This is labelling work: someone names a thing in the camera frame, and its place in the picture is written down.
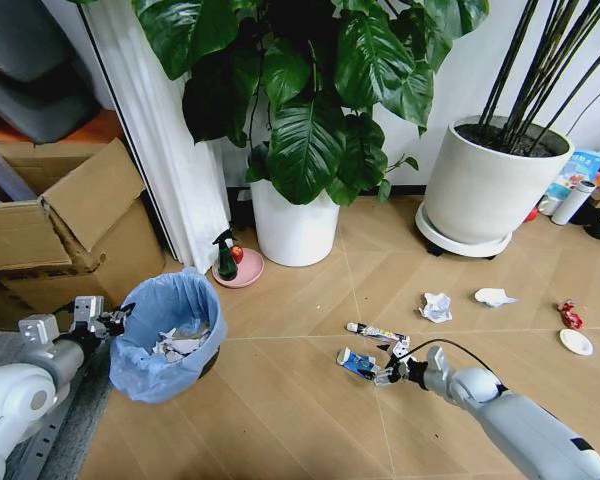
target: white cup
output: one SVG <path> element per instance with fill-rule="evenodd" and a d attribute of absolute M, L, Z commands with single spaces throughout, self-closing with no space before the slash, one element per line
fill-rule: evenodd
<path fill-rule="evenodd" d="M 556 209 L 560 206 L 561 203 L 562 200 L 560 200 L 559 198 L 545 195 L 544 197 L 542 197 L 542 200 L 540 200 L 540 203 L 538 204 L 538 211 L 543 215 L 551 216 L 553 215 L 553 212 L 555 212 Z"/>

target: open cardboard box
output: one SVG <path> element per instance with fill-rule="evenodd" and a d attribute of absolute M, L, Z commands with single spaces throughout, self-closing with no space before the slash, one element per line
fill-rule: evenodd
<path fill-rule="evenodd" d="M 119 305 L 164 266 L 139 199 L 142 179 L 119 140 L 94 155 L 93 147 L 54 146 L 44 146 L 43 155 L 31 144 L 0 144 L 27 183 L 38 190 L 52 183 L 37 200 L 0 204 L 0 282 L 38 313 L 53 313 L 77 295 Z M 15 328 L 21 310 L 2 311 L 0 324 Z"/>

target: crumpled paper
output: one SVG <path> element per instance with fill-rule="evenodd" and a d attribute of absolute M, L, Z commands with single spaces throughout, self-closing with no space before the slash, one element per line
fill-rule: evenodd
<path fill-rule="evenodd" d="M 433 323 L 442 323 L 451 320 L 451 298 L 444 293 L 425 293 L 426 305 L 419 307 L 420 315 Z"/>
<path fill-rule="evenodd" d="M 481 288 L 475 293 L 474 297 L 479 302 L 486 303 L 494 308 L 518 301 L 517 298 L 508 297 L 504 288 Z"/>
<path fill-rule="evenodd" d="M 160 332 L 160 335 L 163 338 L 156 342 L 153 353 L 161 353 L 167 357 L 167 363 L 173 363 L 198 350 L 209 338 L 209 329 L 190 335 L 172 328 L 166 333 Z"/>

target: trash can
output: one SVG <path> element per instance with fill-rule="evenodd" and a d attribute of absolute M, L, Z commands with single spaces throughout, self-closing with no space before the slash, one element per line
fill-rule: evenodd
<path fill-rule="evenodd" d="M 109 378 L 132 400 L 160 403 L 193 385 L 215 362 L 227 324 L 218 296 L 194 268 L 165 273 L 138 285 L 124 305 L 135 303 L 125 332 L 111 345 Z M 198 331 L 208 322 L 209 337 L 202 346 L 174 363 L 152 351 L 160 332 L 173 328 Z"/>

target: red apple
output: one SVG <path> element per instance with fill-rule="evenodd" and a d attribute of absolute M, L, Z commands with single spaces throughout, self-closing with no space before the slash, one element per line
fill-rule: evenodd
<path fill-rule="evenodd" d="M 231 256 L 235 260 L 236 264 L 242 261 L 242 257 L 244 257 L 244 250 L 242 250 L 241 246 L 234 245 L 233 247 L 231 247 L 229 252 L 231 253 Z"/>

